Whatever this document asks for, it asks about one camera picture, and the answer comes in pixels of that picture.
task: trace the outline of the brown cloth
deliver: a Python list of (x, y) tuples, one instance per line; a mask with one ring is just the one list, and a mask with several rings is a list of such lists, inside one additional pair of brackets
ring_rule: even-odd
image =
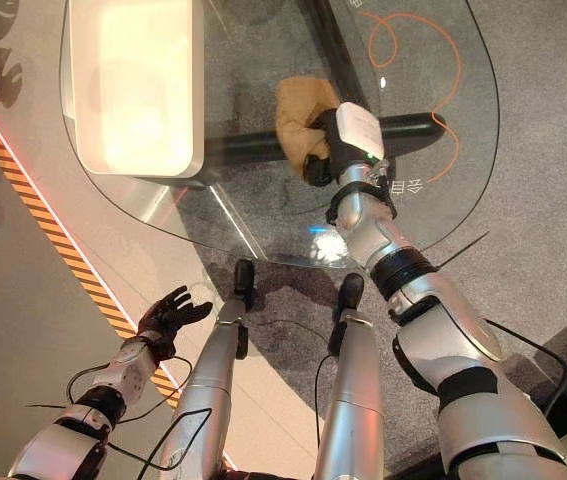
[(308, 125), (341, 102), (328, 80), (314, 77), (286, 78), (279, 83), (276, 96), (276, 135), (294, 171), (305, 178), (308, 155), (322, 160), (330, 156), (325, 132)]

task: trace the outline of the black joint ring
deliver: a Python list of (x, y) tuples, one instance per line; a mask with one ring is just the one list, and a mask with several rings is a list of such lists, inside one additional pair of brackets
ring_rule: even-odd
[(325, 220), (330, 225), (336, 225), (336, 218), (338, 217), (338, 209), (341, 200), (343, 200), (348, 195), (352, 193), (367, 193), (368, 195), (372, 195), (375, 198), (378, 198), (392, 211), (392, 218), (396, 218), (396, 208), (390, 200), (389, 196), (383, 191), (380, 187), (375, 187), (371, 183), (367, 182), (351, 182), (341, 188), (336, 194), (332, 197), (332, 201), (330, 202), (330, 208), (327, 212), (325, 212)]

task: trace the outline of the black metal bar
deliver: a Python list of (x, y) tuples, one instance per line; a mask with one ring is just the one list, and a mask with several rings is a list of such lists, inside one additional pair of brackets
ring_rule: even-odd
[[(440, 115), (436, 118), (445, 123)], [(398, 157), (436, 142), (445, 129), (431, 113), (383, 117), (380, 120), (387, 156)], [(285, 160), (276, 132), (259, 132), (205, 140), (205, 167)]]
[(345, 44), (329, 0), (299, 0), (299, 8), (309, 14), (315, 41), (323, 49), (331, 78), (343, 101), (354, 102), (366, 110), (369, 104), (356, 75), (352, 57)]

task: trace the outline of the floor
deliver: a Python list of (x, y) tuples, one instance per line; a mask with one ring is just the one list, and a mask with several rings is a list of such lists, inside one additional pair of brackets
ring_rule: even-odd
[[(234, 259), (121, 214), (94, 191), (72, 158), (59, 102), (50, 100), (58, 98), (63, 3), (21, 2), (9, 31), (0, 23), (5, 66), (0, 126), (6, 138), (133, 318), (183, 282), (194, 284), (195, 298), (211, 299), (218, 308)], [(446, 271), (486, 316), (567, 357), (567, 1), (471, 4), (499, 85), (499, 151), (477, 209), (426, 253), (434, 262), (443, 261), (489, 230)], [(556, 15), (558, 10), (563, 14)], [(68, 375), (103, 361), (118, 345), (39, 233), (0, 177), (0, 474), (18, 445), (52, 416), (22, 405), (61, 401)], [(14, 256), (15, 245), (28, 248)], [(227, 447), (241, 468), (307, 478), (315, 454), (309, 406), (313, 376), (345, 272), (265, 263), (258, 263), (257, 271), (260, 300), (250, 317), (255, 348), (246, 363), (237, 365)], [(434, 451), (437, 402), (415, 390), (396, 365), (388, 348), (396, 328), (372, 288), (362, 308), (376, 324), (386, 399), (386, 466), (396, 471)], [(195, 358), (208, 330), (209, 323), (180, 336), (180, 350)], [(556, 368), (519, 343), (502, 340), (514, 380), (542, 399)], [(55, 360), (41, 361), (47, 358)], [(334, 372), (328, 365), (321, 378), (321, 411)], [(153, 398), (158, 398), (155, 392), (148, 391), (146, 401)], [(422, 416), (424, 411), (431, 414)], [(147, 450), (168, 415), (161, 412), (128, 427), (129, 433), (121, 431), (121, 443)], [(254, 439), (246, 441), (245, 425), (263, 432), (258, 450)], [(102, 478), (135, 471), (117, 456)]]

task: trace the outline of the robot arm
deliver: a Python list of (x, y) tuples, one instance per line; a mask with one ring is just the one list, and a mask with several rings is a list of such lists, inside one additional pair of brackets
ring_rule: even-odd
[(398, 362), (415, 386), (440, 399), (446, 473), (464, 480), (567, 479), (565, 449), (499, 368), (502, 354), (490, 327), (403, 236), (389, 201), (376, 193), (370, 150), (358, 148), (356, 139), (365, 144), (380, 135), (371, 114), (355, 110), (362, 125), (358, 136), (343, 131), (348, 125), (339, 116), (343, 112), (329, 110), (321, 119), (341, 187), (331, 210), (350, 255), (370, 274), (401, 326), (393, 341)]
[(159, 363), (174, 355), (178, 329), (205, 318), (211, 303), (194, 307), (180, 287), (154, 304), (108, 367), (76, 403), (40, 431), (14, 461), (9, 478), (91, 480), (106, 456), (107, 439), (126, 409), (136, 403)]

